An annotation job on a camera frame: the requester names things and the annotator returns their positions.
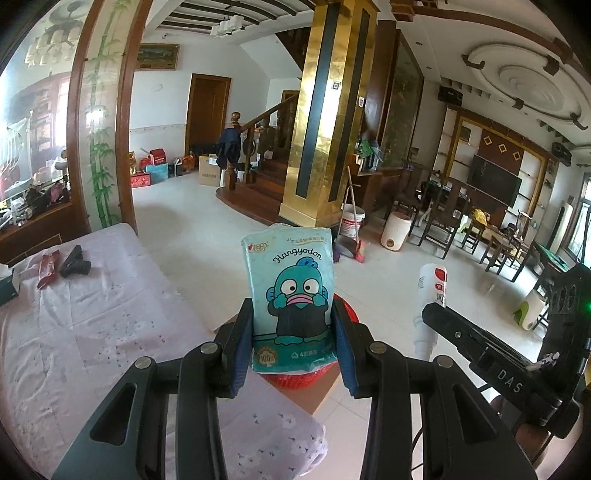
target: dark jacket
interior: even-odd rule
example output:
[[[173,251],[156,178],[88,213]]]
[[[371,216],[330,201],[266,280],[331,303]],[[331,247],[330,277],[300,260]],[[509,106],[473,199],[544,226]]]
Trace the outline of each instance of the dark jacket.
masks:
[[[240,130],[226,128],[216,144],[217,166],[222,170],[226,168],[227,162],[236,166],[240,160],[240,150]]]

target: television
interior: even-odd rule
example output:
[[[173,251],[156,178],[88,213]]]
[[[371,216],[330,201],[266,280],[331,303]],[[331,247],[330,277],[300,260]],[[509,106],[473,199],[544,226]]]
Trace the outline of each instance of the television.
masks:
[[[479,155],[474,155],[466,183],[513,207],[521,187],[521,178]]]

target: tissue pack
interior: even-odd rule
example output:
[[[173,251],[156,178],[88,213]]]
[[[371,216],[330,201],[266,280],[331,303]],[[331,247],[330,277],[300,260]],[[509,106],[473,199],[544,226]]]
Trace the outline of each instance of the tissue pack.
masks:
[[[279,223],[247,235],[242,247],[254,308],[253,370],[302,374],[335,361],[330,230]]]
[[[6,265],[0,264],[0,307],[18,297],[20,286],[18,273]]]

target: chandelier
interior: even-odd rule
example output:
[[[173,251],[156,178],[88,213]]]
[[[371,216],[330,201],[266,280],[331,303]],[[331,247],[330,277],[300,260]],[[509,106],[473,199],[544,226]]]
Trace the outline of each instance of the chandelier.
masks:
[[[232,35],[236,30],[244,29],[244,17],[234,15],[229,20],[222,20],[219,25],[212,26],[210,35],[212,37],[223,37],[224,35]]]
[[[87,14],[87,4],[88,1],[77,0],[60,5],[51,12],[49,21],[53,25],[41,37],[36,37],[27,50],[25,63],[29,67],[56,64],[74,57]]]

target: metal screw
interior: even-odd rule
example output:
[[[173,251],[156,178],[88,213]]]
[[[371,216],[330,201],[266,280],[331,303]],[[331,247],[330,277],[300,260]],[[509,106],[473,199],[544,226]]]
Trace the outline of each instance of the metal screw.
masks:
[[[443,368],[451,368],[453,367],[453,360],[447,355],[439,355],[437,357],[437,364]]]
[[[211,355],[212,353],[217,352],[217,343],[215,342],[205,342],[201,348],[201,353],[205,353],[205,355]]]
[[[151,364],[152,359],[149,356],[141,356],[134,363],[135,367],[139,368],[140,370],[148,368]]]
[[[369,346],[369,350],[373,353],[385,353],[386,349],[386,344],[383,342],[374,342]]]

